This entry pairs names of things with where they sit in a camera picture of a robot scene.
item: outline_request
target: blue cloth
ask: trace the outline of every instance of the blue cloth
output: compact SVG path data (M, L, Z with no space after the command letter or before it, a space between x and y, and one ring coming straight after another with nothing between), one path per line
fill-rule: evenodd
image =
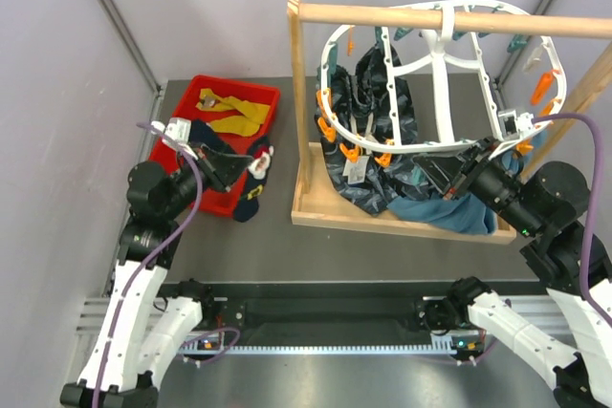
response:
M495 213L471 193L446 201L432 197L426 201L396 198L388 209L400 220L432 224L464 234L492 234L497 230Z

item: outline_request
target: yellow fabric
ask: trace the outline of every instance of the yellow fabric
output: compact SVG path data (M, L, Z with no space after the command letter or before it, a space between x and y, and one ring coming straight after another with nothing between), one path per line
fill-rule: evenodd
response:
M209 121L208 124L215 133L231 133L249 138L259 131L260 125L241 115L233 115Z
M203 103L202 101L207 98L213 98L217 102L212 106ZM204 88L200 91L200 102L196 107L203 112L226 112L227 110L237 110L250 121L257 124L263 124L270 111L269 105L241 100L234 96L219 97L209 88Z

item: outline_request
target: wooden frame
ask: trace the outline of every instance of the wooden frame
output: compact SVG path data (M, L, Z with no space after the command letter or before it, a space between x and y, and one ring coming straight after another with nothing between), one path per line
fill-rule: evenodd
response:
M441 11L388 9L345 5L302 4L288 0L287 14L294 73L295 121L299 149L299 171L295 186L292 221L296 225L323 226L358 231L374 231L438 239L508 244L514 229L499 222L491 236L467 236L412 222L401 222L391 215L373 218L335 193L323 166L316 144L309 144L308 106L302 23L353 24L362 26L395 26L419 29L441 29ZM612 39L612 19L572 18L535 15L496 15L488 13L455 13L458 32L520 33L525 35L571 36ZM584 75L565 103L565 112L584 112L612 80L612 44ZM544 158L571 127L571 122L556 122L552 136L535 152L526 173Z

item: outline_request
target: wooden post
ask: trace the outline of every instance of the wooden post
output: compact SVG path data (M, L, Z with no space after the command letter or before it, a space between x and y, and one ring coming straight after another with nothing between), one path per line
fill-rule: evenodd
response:
M591 68L580 79L576 88L570 96L565 99L563 112L583 114L597 100L603 90L612 81L612 42L606 47L600 57L593 63ZM555 145L561 140L565 133L574 125L574 120L555 121L546 129L548 137L544 144L535 150L534 157L523 171L523 177L529 176L534 169L544 160Z
M304 62L304 33L299 20L300 0L287 0L289 36L291 39L291 66L294 70L295 122L299 149L299 172L302 192L310 191L311 164L308 148L308 106L306 105L306 70Z
M442 29L442 12L433 10L301 4L298 14L299 19L304 23ZM454 30L457 32L612 38L612 19L457 11Z

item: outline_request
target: gray table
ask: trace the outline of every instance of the gray table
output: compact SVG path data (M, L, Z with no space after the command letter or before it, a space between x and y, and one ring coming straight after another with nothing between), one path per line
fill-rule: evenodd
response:
M273 169L259 213L247 224L206 214L193 221L169 280L392 281L534 279L518 248L294 226L290 212L298 165L290 78L256 79L281 90L271 131ZM409 83L420 133L432 139L428 75ZM188 81L170 81L162 119L170 117ZM452 75L457 137L487 134L473 75ZM314 124L311 137L316 140ZM399 356L228 356L210 367L173 363L160 408L556 406L552 393L503 345L477 368L454 368Z

